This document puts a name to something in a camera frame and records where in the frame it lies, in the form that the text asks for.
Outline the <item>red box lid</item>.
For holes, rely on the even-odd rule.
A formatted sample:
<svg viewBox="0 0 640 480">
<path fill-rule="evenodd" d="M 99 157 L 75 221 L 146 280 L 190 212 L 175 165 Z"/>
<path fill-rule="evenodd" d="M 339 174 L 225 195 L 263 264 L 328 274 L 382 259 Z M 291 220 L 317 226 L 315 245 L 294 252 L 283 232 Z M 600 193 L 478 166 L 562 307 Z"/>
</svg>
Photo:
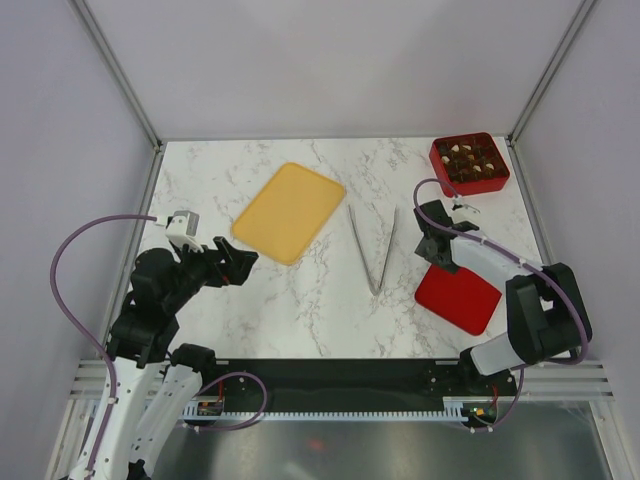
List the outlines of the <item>red box lid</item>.
<svg viewBox="0 0 640 480">
<path fill-rule="evenodd" d="M 432 265 L 414 293 L 417 304 L 467 334 L 483 334 L 502 293 L 472 271 L 456 273 Z"/>
</svg>

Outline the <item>metal tongs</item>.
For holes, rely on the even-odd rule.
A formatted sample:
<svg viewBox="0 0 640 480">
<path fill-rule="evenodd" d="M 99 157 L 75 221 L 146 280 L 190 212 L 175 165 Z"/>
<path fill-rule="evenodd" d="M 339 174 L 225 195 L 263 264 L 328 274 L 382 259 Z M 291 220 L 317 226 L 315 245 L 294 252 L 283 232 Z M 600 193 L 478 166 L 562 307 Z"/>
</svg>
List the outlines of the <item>metal tongs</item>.
<svg viewBox="0 0 640 480">
<path fill-rule="evenodd" d="M 400 217 L 399 207 L 393 208 L 391 218 L 383 221 L 377 230 L 374 230 L 372 221 L 360 221 L 358 209 L 351 203 L 347 205 L 347 213 L 369 293 L 378 297 L 385 286 L 395 244 Z"/>
</svg>

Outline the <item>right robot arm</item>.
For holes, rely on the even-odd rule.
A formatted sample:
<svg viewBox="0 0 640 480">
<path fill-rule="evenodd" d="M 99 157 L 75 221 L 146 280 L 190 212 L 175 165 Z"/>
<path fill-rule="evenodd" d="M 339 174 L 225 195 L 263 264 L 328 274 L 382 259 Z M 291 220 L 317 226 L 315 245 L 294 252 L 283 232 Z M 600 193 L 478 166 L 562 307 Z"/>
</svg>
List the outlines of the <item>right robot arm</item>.
<svg viewBox="0 0 640 480">
<path fill-rule="evenodd" d="M 455 222 L 439 200 L 414 209 L 422 232 L 416 254 L 429 268 L 414 298 L 463 332 L 485 332 L 496 308 L 506 308 L 506 331 L 460 353 L 457 382 L 480 394 L 494 376 L 540 362 L 582 361 L 593 337 L 574 272 L 564 263 L 521 259 L 482 235 L 469 221 Z"/>
</svg>

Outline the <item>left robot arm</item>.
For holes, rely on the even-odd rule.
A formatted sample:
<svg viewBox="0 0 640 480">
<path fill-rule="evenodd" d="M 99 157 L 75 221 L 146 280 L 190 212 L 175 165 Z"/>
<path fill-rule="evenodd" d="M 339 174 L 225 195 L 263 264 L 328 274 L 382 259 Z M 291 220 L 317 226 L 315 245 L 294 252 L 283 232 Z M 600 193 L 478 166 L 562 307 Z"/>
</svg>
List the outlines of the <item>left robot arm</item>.
<svg viewBox="0 0 640 480">
<path fill-rule="evenodd" d="M 258 260 L 225 238 L 214 246 L 141 253 L 132 289 L 111 327 L 100 404 L 72 479 L 148 479 L 186 405 L 219 380 L 214 351 L 184 344 L 168 350 L 177 314 L 202 288 L 240 286 Z"/>
</svg>

